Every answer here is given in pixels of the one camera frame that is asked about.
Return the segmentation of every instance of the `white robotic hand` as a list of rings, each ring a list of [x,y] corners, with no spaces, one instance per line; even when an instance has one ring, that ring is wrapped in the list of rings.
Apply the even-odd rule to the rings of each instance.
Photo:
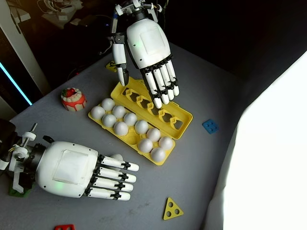
[[[21,137],[15,133],[15,126],[0,119],[0,173],[5,170],[14,172],[12,188],[23,194],[32,184],[47,192],[67,197],[89,196],[113,200],[129,200],[133,190],[130,183],[136,176],[105,168],[138,171],[139,166],[121,159],[99,155],[94,149],[64,141],[54,141],[46,148],[42,144],[27,146],[36,135],[25,132]]]
[[[168,104],[179,95],[179,87],[171,61],[168,40],[157,23],[154,12],[162,11],[160,5],[145,4],[144,0],[130,0],[123,7],[117,5],[112,23],[112,52],[117,65],[120,83],[128,84],[129,73],[126,69],[125,45],[130,56],[143,75],[151,98],[157,108],[162,103]],[[134,23],[127,28],[127,33],[116,33],[118,16],[131,14]]]

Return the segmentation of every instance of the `led light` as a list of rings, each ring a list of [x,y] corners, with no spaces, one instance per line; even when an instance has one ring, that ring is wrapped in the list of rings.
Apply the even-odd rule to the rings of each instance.
[[[3,70],[3,72],[5,73],[5,75],[10,79],[10,81],[13,83],[13,85],[16,87],[16,89],[20,92],[20,94],[24,97],[24,99],[29,103],[29,105],[32,105],[32,103],[30,102],[30,100],[27,98],[27,96],[24,94],[24,92],[19,88],[19,86],[17,85],[17,83],[14,81],[14,79],[10,76],[10,74],[8,73],[8,71],[5,69],[5,67],[2,65],[2,63],[0,62],[0,68]]]

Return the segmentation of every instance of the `triangle with holes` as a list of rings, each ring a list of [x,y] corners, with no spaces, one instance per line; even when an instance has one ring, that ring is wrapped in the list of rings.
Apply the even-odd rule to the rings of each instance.
[[[174,217],[179,217],[183,215],[184,212],[179,208],[179,206],[173,201],[172,198],[168,198],[165,206],[163,219],[171,219]]]

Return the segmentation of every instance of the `blue block with holes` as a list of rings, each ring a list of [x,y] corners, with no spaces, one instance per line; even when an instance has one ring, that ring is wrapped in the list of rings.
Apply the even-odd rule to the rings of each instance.
[[[204,122],[202,126],[207,130],[209,134],[215,133],[217,130],[219,130],[219,127],[212,119]]]

